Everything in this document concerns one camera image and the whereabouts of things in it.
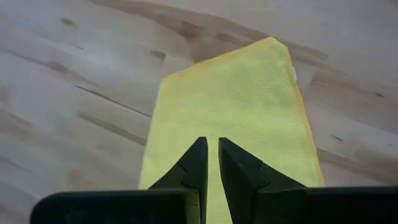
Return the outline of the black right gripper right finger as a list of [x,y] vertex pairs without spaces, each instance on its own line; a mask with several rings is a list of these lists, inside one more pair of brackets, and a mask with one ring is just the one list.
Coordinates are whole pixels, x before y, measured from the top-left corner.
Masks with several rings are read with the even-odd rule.
[[305,186],[228,138],[219,138],[220,174],[233,224],[299,224]]

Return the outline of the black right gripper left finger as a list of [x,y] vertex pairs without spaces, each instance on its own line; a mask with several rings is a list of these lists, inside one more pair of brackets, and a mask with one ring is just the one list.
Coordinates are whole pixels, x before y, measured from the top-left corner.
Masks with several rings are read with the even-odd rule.
[[149,189],[160,197],[156,223],[206,224],[208,143],[199,137]]

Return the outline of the yellow microfiber towel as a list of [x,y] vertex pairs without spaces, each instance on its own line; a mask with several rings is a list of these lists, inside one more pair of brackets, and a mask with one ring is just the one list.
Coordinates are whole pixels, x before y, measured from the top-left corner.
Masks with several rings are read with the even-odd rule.
[[221,137],[303,185],[324,184],[288,48],[272,37],[162,80],[139,188],[159,180],[202,136],[208,143],[206,224],[232,224],[220,177]]

